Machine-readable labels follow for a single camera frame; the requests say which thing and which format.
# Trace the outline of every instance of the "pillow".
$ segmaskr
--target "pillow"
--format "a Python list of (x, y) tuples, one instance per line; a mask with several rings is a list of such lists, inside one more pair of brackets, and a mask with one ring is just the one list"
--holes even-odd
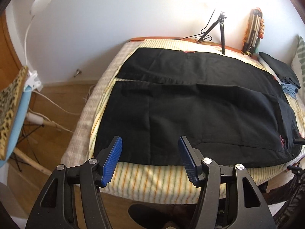
[(291, 68), (299, 80), (301, 89), (298, 93), (303, 103), (305, 103), (305, 42), (301, 36), (299, 37), (298, 47), (292, 60)]

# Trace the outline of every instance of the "mini tripod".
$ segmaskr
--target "mini tripod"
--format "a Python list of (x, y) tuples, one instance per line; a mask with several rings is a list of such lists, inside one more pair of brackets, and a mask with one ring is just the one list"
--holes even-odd
[(217, 21), (215, 21), (209, 29), (200, 37), (200, 39), (197, 41), (197, 43), (202, 42), (205, 37), (208, 35), (208, 33), (219, 23), (220, 26), (220, 36), (222, 38), (222, 54), (225, 54), (225, 30), (224, 30), (224, 21), (225, 21), (225, 13), (221, 12)]

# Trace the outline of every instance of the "folded black cloth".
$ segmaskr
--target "folded black cloth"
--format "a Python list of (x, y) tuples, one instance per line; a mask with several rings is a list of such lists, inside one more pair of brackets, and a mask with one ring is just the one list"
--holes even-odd
[(301, 88), (298, 78), (294, 71), (284, 62), (274, 59), (270, 55), (260, 52), (259, 55), (265, 60), (270, 68), (276, 73), (278, 78), (285, 84), (292, 84), (298, 89)]
[(288, 103), (279, 83), (268, 72), (210, 52), (138, 48), (116, 77), (162, 84), (239, 86), (275, 95)]
[(259, 168), (294, 159), (301, 146), (292, 108), (274, 95), (225, 85), (118, 81), (97, 133), (94, 155), (123, 140), (120, 161), (182, 165), (178, 140), (218, 164)]

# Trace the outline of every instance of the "mattress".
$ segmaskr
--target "mattress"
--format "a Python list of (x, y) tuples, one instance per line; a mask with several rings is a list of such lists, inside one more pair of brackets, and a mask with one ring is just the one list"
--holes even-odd
[[(143, 42), (126, 43), (97, 83), (83, 109), (77, 128), (62, 157), (61, 162), (66, 166), (80, 165), (92, 157), (97, 130), (111, 90), (116, 81), (123, 81), (115, 76), (124, 61), (139, 47), (221, 54), (220, 47), (200, 45), (181, 40), (147, 39)], [(239, 59), (245, 64), (251, 64), (265, 70), (259, 62), (248, 56), (230, 50), (226, 50), (226, 56)], [(296, 100), (289, 95), (286, 95), (286, 97), (295, 112), (300, 134), (304, 137), (304, 105), (299, 98)], [(303, 147), (301, 153), (288, 163), (266, 168), (248, 169), (248, 171), (255, 183), (260, 185), (281, 173), (288, 165), (298, 162), (304, 155), (305, 148)], [(112, 181), (101, 191), (142, 202), (191, 204), (197, 202), (200, 188), (196, 188), (190, 183), (183, 166), (152, 166), (119, 162)], [(223, 197), (225, 197), (225, 184), (221, 185), (220, 198)]]

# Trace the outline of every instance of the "pink embroidery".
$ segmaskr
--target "pink embroidery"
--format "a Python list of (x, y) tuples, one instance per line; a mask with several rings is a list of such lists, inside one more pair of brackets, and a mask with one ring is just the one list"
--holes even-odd
[(280, 138), (281, 138), (281, 142), (282, 142), (282, 147), (284, 148), (285, 147), (285, 140), (283, 140), (281, 135), (280, 135)]

